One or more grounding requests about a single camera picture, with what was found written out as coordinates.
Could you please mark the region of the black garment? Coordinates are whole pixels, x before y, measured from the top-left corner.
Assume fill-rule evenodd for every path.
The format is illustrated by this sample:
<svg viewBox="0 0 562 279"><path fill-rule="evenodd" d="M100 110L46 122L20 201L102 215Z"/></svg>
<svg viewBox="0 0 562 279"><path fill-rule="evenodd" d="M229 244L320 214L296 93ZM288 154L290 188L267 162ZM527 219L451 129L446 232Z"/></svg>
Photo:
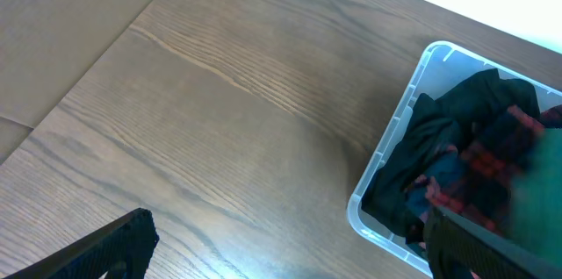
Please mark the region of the black garment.
<svg viewBox="0 0 562 279"><path fill-rule="evenodd" d="M464 149L481 126L512 105L531 117L539 114L535 87L501 79L496 68L471 75L437 99L421 93L402 140L366 189L362 210L408 242L420 241L423 222L407 208L407 186L430 167L439 148Z"/></svg>

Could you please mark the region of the dark green garment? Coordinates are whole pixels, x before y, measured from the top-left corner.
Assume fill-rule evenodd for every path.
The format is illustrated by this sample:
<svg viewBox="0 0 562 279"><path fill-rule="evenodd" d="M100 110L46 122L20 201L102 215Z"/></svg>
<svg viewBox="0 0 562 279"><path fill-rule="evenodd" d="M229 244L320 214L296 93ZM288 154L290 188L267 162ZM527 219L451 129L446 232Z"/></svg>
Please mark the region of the dark green garment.
<svg viewBox="0 0 562 279"><path fill-rule="evenodd" d="M531 149L529 167L512 184L508 237L561 265L561 131L546 129Z"/></svg>

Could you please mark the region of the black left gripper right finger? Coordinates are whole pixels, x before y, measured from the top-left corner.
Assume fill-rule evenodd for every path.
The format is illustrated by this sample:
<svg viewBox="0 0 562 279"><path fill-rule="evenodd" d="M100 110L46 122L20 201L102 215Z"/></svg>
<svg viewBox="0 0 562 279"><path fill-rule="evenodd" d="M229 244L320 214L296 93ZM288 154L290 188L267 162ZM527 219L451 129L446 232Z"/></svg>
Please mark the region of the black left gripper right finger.
<svg viewBox="0 0 562 279"><path fill-rule="evenodd" d="M431 209L423 238L431 274L438 279L561 277L561 267L445 208Z"/></svg>

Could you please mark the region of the clear plastic storage container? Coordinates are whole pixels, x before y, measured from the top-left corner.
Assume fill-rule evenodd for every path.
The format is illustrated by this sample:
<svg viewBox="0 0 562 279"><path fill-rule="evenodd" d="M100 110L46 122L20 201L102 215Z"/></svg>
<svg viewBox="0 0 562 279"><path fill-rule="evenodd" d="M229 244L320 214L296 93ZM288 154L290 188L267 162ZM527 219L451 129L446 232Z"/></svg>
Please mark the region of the clear plastic storage container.
<svg viewBox="0 0 562 279"><path fill-rule="evenodd" d="M452 42L433 42L423 51L403 96L348 201L347 220L356 233L427 276L432 274L426 259L407 247L404 238L392 233L366 213L361 207L361 201L377 171L385 165L395 146L402 140L417 97L421 93L432 98L441 97L471 75L490 68L497 68L501 79L517 78L533 84L541 111L561 104L560 89L517 73Z"/></svg>

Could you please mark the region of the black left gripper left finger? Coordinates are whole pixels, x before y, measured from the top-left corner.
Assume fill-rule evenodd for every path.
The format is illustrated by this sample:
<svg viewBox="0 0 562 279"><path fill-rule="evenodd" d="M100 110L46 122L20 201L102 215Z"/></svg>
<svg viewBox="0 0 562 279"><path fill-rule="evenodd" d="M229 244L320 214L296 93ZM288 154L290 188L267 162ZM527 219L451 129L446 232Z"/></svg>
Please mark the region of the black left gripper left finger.
<svg viewBox="0 0 562 279"><path fill-rule="evenodd" d="M143 279L159 236L138 208L6 279Z"/></svg>

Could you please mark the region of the red navy plaid shirt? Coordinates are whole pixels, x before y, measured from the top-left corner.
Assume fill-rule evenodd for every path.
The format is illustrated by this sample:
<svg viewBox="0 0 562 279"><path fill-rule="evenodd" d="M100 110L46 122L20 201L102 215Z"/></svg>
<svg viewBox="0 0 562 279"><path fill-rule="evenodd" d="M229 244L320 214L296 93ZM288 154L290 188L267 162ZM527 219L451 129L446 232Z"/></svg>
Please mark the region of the red navy plaid shirt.
<svg viewBox="0 0 562 279"><path fill-rule="evenodd" d="M508 231L514 179L530 166L530 153L548 129L561 128L561 107L537 118L513 105L462 151L437 149L430 166L407 188L407 208L426 223L433 207L444 207L492 233Z"/></svg>

